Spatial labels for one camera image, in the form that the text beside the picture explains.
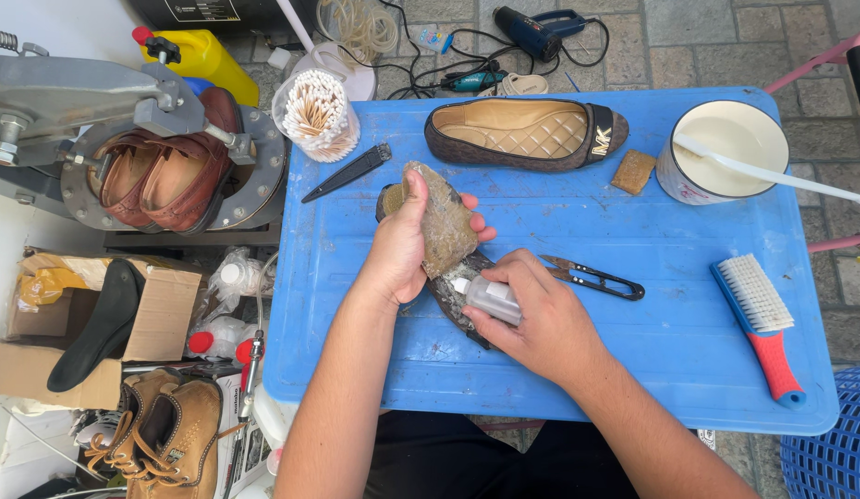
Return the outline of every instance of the thread snips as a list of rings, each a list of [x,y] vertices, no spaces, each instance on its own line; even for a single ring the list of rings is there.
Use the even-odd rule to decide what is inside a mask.
[[[547,270],[553,277],[557,279],[564,280],[566,282],[571,282],[574,284],[580,284],[581,286],[587,286],[588,288],[598,289],[610,295],[614,295],[616,297],[626,298],[628,300],[640,300],[646,295],[646,289],[642,287],[642,285],[637,284],[635,282],[631,282],[626,279],[622,279],[620,277],[615,277],[611,274],[606,274],[605,272],[601,272],[596,269],[592,269],[591,267],[583,266],[581,264],[576,264],[571,260],[566,260],[565,258],[560,258],[558,256],[550,256],[550,255],[540,255],[541,258],[547,260],[554,267],[547,267]],[[582,277],[578,277],[576,275],[572,275],[570,271],[576,270],[578,272],[583,272],[585,274],[594,275],[599,278],[599,283],[587,280]],[[631,293],[623,293],[618,291],[617,289],[609,288],[605,285],[607,280],[613,280],[614,282],[619,282],[628,288],[630,288]]]

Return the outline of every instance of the sanding sponge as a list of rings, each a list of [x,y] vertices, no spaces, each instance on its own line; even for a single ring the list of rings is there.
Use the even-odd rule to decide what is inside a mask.
[[[655,161],[654,157],[646,153],[630,149],[624,154],[618,171],[614,173],[612,185],[620,187],[632,195],[638,195],[639,191],[646,186],[646,182],[649,181]]]
[[[402,184],[386,189],[380,199],[385,214],[402,207],[409,195],[408,170],[416,170],[427,183],[429,199],[421,222],[424,233],[424,272],[435,279],[455,267],[479,245],[476,232],[470,228],[472,211],[467,210],[457,190],[425,164],[411,161],[402,169]]]

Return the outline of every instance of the yellow plastic jug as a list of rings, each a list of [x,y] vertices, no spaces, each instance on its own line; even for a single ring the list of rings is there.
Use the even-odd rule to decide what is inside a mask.
[[[132,36],[140,43],[140,52],[147,62],[158,59],[147,55],[143,45],[146,37],[164,37],[180,47],[180,62],[168,65],[169,69],[181,76],[204,78],[233,94],[236,102],[257,107],[258,85],[248,76],[233,56],[223,48],[220,41],[207,29],[185,29],[181,31],[156,31],[150,33],[146,28],[134,30]]]

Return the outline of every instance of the blue table surface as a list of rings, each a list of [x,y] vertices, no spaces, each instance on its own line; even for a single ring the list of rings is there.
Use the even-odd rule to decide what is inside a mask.
[[[494,165],[444,164],[424,141],[431,110],[460,98],[355,102],[357,149],[318,164],[291,156],[263,380],[271,396],[299,402],[325,334],[368,254],[381,188],[401,180],[410,160],[477,195],[498,236],[480,249],[492,260],[525,247],[569,258],[646,287],[638,302],[573,286],[609,350],[673,415],[691,428],[817,435],[839,405],[815,283],[793,188],[777,186],[746,201],[682,204],[655,175],[639,196],[609,182],[628,149],[657,156],[677,119],[705,101],[746,102],[778,119],[757,88],[585,92],[557,95],[608,106],[629,122],[625,144],[580,170],[539,173]],[[375,144],[392,159],[317,201],[300,199]],[[708,266],[754,253],[796,325],[785,331],[790,366],[808,401],[779,406],[759,362]],[[469,340],[424,291],[403,305],[382,407],[587,421],[564,391],[508,355]]]

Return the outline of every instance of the black pants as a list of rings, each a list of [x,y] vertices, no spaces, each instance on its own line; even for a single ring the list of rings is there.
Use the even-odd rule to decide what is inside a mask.
[[[367,499],[636,497],[590,423],[548,421],[525,454],[462,414],[392,411],[378,420]]]

